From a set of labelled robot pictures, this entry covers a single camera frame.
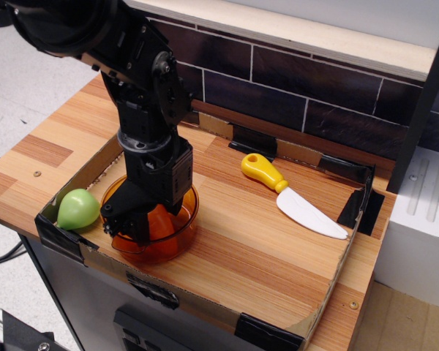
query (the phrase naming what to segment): white knife blade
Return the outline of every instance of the white knife blade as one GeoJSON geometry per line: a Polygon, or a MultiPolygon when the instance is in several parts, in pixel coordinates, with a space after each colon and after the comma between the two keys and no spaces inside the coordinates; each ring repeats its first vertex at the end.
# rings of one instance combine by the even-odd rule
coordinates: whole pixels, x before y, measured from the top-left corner
{"type": "Polygon", "coordinates": [[[289,186],[277,197],[278,208],[303,227],[331,238],[346,239],[348,233],[289,186]]]}
{"type": "Polygon", "coordinates": [[[241,169],[246,176],[275,190],[279,194],[278,208],[295,222],[331,238],[344,240],[348,237],[344,228],[292,190],[283,175],[264,156],[248,154],[242,159],[241,169]]]}

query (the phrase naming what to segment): wooden shelf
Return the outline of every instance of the wooden shelf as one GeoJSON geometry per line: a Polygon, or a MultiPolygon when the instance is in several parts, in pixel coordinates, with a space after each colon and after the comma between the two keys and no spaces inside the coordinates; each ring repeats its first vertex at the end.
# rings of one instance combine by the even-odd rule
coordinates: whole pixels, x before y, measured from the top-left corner
{"type": "Polygon", "coordinates": [[[425,81],[436,50],[223,0],[128,0],[139,10],[425,81]]]}

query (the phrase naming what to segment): yellow knife handle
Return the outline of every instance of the yellow knife handle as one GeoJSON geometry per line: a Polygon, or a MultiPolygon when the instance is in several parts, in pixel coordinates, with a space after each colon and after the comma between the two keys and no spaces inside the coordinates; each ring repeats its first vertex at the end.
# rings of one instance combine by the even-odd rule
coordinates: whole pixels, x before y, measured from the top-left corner
{"type": "Polygon", "coordinates": [[[288,186],[288,182],[283,175],[269,160],[260,154],[248,154],[245,156],[242,159],[241,169],[243,174],[264,183],[268,188],[275,190],[277,193],[282,192],[288,186]]]}

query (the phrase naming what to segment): floor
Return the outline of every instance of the floor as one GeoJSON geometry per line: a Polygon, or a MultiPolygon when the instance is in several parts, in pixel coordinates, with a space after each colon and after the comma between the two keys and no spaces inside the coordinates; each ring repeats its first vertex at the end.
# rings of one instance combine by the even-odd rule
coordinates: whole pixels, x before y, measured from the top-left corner
{"type": "MultiPolygon", "coordinates": [[[[38,52],[13,27],[0,28],[0,156],[97,73],[72,58],[38,52]]],[[[0,256],[19,241],[0,225],[0,256]]],[[[79,350],[27,254],[0,265],[0,308],[79,350]]]]}
{"type": "MultiPolygon", "coordinates": [[[[37,52],[14,28],[1,28],[0,156],[95,75],[71,58],[37,52]]],[[[0,225],[0,256],[18,240],[0,225]]],[[[0,265],[0,308],[78,350],[27,254],[0,265]]],[[[375,284],[354,350],[439,350],[439,308],[375,284]]]]}
{"type": "Polygon", "coordinates": [[[374,283],[351,351],[439,351],[439,307],[374,283]]]}

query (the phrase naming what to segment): brick wall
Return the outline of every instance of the brick wall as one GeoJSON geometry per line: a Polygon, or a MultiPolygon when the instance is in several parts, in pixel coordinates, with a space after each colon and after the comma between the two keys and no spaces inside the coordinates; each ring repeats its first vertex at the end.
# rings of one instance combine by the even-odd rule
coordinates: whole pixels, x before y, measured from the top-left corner
{"type": "MultiPolygon", "coordinates": [[[[423,82],[148,16],[196,99],[397,158],[423,82]]],[[[439,96],[420,146],[439,151],[439,96]]]]}

